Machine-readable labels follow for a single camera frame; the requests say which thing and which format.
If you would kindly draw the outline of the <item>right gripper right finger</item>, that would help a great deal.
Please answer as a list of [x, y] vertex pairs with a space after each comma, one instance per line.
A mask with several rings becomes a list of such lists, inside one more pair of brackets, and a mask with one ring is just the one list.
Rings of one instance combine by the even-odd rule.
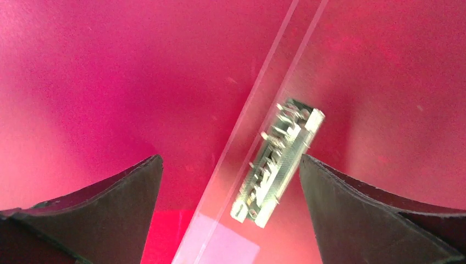
[[309, 155], [299, 178], [323, 263], [465, 263], [465, 210], [395, 195]]

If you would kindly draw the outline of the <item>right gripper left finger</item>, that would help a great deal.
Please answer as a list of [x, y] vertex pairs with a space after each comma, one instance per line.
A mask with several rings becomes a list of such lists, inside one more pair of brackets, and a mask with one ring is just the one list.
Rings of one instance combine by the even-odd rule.
[[1, 211], [1, 263], [140, 263], [161, 156], [31, 208]]

